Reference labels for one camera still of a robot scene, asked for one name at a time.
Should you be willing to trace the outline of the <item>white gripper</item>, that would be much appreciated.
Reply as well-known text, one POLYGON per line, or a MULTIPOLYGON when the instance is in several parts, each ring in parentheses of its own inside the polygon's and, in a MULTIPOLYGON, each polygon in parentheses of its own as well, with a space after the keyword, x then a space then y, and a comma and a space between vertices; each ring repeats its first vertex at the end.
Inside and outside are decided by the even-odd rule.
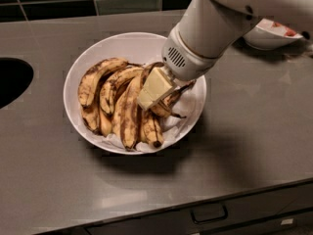
POLYGON ((192 52, 180 36, 178 24, 170 31, 161 55, 166 67, 152 69, 138 96, 138 104, 143 110, 154 106, 176 88, 174 77, 181 81, 197 79, 217 61, 192 52))

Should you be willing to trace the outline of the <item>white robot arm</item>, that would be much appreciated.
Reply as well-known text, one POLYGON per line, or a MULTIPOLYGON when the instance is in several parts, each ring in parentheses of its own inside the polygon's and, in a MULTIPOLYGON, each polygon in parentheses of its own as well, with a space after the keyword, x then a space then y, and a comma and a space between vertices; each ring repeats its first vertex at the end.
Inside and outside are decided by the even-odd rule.
POLYGON ((138 104, 146 110, 167 96, 176 79, 198 78, 261 20, 312 37, 313 0, 192 0, 161 51, 164 67, 148 75, 138 104))

